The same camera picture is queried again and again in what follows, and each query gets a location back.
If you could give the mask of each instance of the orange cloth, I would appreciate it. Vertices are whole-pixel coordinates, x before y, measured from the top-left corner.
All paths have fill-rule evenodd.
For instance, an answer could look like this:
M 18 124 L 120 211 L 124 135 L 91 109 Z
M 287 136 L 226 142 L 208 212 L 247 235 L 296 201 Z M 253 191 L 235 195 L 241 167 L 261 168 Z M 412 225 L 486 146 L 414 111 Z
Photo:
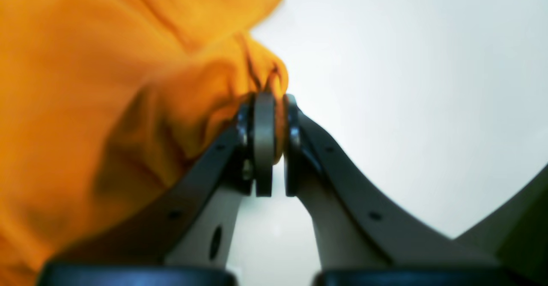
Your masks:
M 0 285 L 158 197 L 248 93 L 280 102 L 247 33 L 280 1 L 0 0 Z

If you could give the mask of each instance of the robotic arm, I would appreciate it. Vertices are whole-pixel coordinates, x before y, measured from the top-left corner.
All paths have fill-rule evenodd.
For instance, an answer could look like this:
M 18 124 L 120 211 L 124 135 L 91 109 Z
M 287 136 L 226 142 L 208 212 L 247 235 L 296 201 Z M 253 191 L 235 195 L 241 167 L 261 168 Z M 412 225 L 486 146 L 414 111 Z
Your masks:
M 313 219 L 315 286 L 548 285 L 548 167 L 456 240 L 392 202 L 286 95 L 286 195 Z M 241 199 L 272 190 L 274 98 L 260 93 L 186 176 L 127 221 L 53 258 L 39 286 L 235 286 Z

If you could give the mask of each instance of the white wall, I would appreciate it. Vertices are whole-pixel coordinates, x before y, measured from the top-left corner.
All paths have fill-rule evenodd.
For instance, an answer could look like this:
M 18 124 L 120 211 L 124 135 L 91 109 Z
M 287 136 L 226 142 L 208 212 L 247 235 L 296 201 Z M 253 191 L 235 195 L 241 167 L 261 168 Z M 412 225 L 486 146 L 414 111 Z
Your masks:
M 548 162 L 548 0 L 285 0 L 254 36 L 289 93 L 400 206 L 455 237 Z M 306 286 L 311 220 L 250 198 L 229 268 L 242 286 Z

